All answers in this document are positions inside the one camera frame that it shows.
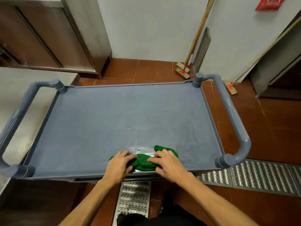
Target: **gray plastic handle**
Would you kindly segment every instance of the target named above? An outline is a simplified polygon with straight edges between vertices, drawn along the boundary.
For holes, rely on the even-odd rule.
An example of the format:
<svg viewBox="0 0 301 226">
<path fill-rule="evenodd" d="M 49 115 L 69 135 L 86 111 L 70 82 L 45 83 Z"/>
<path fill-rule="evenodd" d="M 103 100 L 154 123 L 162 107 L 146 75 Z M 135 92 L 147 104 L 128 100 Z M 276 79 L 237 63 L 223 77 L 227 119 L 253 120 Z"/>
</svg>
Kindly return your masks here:
<svg viewBox="0 0 301 226">
<path fill-rule="evenodd" d="M 251 149 L 251 140 L 246 132 L 246 129 L 241 121 L 239 114 L 237 113 L 232 100 L 227 92 L 227 89 L 222 81 L 222 78 L 217 74 L 206 74 L 197 73 L 192 85 L 194 87 L 199 87 L 202 81 L 212 79 L 217 87 L 219 95 L 223 101 L 223 104 L 227 110 L 228 116 L 230 118 L 231 124 L 234 128 L 235 134 L 239 140 L 239 149 L 234 154 L 225 154 L 215 159 L 215 165 L 219 168 L 228 168 L 242 162 Z"/>
<path fill-rule="evenodd" d="M 30 104 L 35 98 L 38 90 L 43 86 L 55 88 L 61 94 L 64 94 L 68 91 L 68 88 L 58 79 L 55 79 L 51 82 L 35 82 L 30 85 L 23 96 L 20 107 L 14 112 L 13 116 L 6 123 L 5 128 L 0 134 L 0 173 L 9 178 L 30 177 L 36 171 L 36 169 L 32 166 L 9 165 L 3 160 L 2 156 L 9 142 L 13 138 L 13 135 L 15 134 L 22 119 L 24 118 Z"/>
</svg>

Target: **wooden handle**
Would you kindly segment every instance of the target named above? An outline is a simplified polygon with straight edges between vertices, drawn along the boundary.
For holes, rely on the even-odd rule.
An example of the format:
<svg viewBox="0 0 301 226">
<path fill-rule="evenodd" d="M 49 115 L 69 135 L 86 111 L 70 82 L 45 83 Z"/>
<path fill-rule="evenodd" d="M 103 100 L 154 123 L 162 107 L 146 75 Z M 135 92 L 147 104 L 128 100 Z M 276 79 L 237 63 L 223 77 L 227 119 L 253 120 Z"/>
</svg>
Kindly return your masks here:
<svg viewBox="0 0 301 226">
<path fill-rule="evenodd" d="M 272 43 L 265 51 L 264 51 L 264 53 L 262 53 L 261 54 L 261 56 L 259 56 L 258 58 L 257 58 L 257 60 L 255 61 L 255 62 L 253 62 L 250 66 L 249 66 L 249 68 L 248 69 L 246 69 L 246 71 L 245 72 L 243 72 L 234 82 L 233 82 L 233 84 L 234 83 L 236 83 L 245 73 L 247 73 L 248 72 L 248 70 L 250 70 L 250 68 L 252 67 L 252 66 L 254 66 L 276 43 L 278 43 L 278 41 L 279 40 L 281 40 L 299 21 L 301 20 L 301 17 L 299 17 L 291 26 L 289 26 L 286 30 L 285 30 L 285 32 L 284 33 L 282 33 L 281 35 L 280 35 L 280 37 L 278 37 L 275 41 L 274 41 L 274 43 Z"/>
<path fill-rule="evenodd" d="M 206 23 L 206 20 L 207 20 L 207 18 L 208 18 L 208 15 L 209 15 L 209 13 L 210 13 L 210 10 L 211 10 L 211 8 L 212 8 L 212 5 L 213 5 L 214 1 L 215 1 L 215 0 L 209 0 L 209 3 L 208 3 L 208 5 L 207 5 L 207 7 L 206 7 L 206 11 L 205 11 L 205 13 L 204 13 L 204 15 L 203 15 L 203 18 L 202 18 L 202 21 L 201 21 L 200 26 L 199 26 L 199 28 L 198 28 L 198 31 L 197 31 L 197 33 L 196 33 L 194 39 L 193 39 L 193 42 L 192 42 L 192 44 L 191 44 L 189 53 L 188 53 L 187 58 L 186 58 L 186 60 L 185 60 L 185 64 L 186 64 L 186 65 L 188 65 L 190 56 L 191 56 L 192 53 L 194 52 L 195 46 L 197 45 L 197 42 L 198 42 L 198 38 L 199 38 L 200 35 L 201 35 L 201 32 L 202 32 L 202 30 L 203 30 L 203 28 L 204 28 L 204 25 L 205 25 L 205 23 Z"/>
</svg>

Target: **green towel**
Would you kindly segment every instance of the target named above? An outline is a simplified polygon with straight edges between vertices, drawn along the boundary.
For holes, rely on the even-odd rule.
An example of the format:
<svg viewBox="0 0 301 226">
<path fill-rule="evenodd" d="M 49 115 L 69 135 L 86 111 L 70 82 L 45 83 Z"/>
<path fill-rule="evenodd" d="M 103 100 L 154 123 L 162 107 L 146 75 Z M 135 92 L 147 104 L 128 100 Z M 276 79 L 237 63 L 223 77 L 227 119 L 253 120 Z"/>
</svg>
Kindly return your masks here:
<svg viewBox="0 0 301 226">
<path fill-rule="evenodd" d="M 162 147 L 162 146 L 159 146 L 159 145 L 156 145 L 154 147 L 154 150 L 157 152 L 157 151 L 162 151 L 163 149 L 166 149 L 168 151 L 172 151 L 173 154 L 178 158 L 178 154 L 177 152 L 175 152 L 173 149 L 171 148 L 167 148 L 167 147 Z M 155 163 L 152 163 L 152 162 L 147 162 L 146 160 L 151 157 L 151 156 L 148 156 L 148 155 L 145 155 L 145 154 L 137 154 L 138 156 L 138 159 L 133 159 L 131 160 L 127 166 L 133 166 L 133 169 L 137 169 L 139 171 L 154 171 L 156 170 L 156 167 L 158 166 L 157 164 Z"/>
</svg>

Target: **gray plastic cart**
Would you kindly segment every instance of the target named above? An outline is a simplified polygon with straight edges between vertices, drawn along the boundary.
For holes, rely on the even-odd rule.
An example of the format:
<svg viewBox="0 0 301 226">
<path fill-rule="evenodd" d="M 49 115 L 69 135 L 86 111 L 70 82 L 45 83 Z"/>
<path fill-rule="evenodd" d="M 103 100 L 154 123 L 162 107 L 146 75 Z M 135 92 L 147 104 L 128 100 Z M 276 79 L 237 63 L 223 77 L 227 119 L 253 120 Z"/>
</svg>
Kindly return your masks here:
<svg viewBox="0 0 301 226">
<path fill-rule="evenodd" d="M 225 154 L 201 82 L 213 79 L 240 147 Z M 20 165 L 2 155 L 40 87 L 57 94 L 40 131 Z M 219 75 L 198 73 L 194 80 L 112 86 L 65 86 L 58 79 L 33 83 L 0 136 L 0 172 L 22 179 L 99 180 L 110 156 L 137 146 L 175 149 L 191 172 L 228 168 L 249 153 L 250 138 Z M 134 172 L 128 180 L 155 179 Z"/>
</svg>

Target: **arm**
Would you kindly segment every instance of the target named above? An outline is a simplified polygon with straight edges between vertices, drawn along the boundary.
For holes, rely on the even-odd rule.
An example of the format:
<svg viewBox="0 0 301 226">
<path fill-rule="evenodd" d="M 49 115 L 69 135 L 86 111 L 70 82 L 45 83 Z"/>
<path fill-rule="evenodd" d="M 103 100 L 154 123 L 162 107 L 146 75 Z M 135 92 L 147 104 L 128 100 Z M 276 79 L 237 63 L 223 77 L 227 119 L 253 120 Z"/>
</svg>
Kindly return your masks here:
<svg viewBox="0 0 301 226">
<path fill-rule="evenodd" d="M 202 206 L 216 226 L 258 226 L 241 210 L 198 181 L 171 151 L 164 149 L 162 152 L 156 152 L 155 157 L 147 161 L 159 164 L 162 168 L 157 167 L 156 172 L 186 190 Z"/>
<path fill-rule="evenodd" d="M 131 152 L 128 151 L 117 152 L 108 162 L 107 170 L 103 178 L 97 182 L 87 197 L 69 213 L 59 226 L 89 225 L 111 188 L 122 182 L 126 175 L 133 169 L 132 166 L 126 168 L 126 164 L 136 158 L 137 155 L 132 155 Z"/>
</svg>

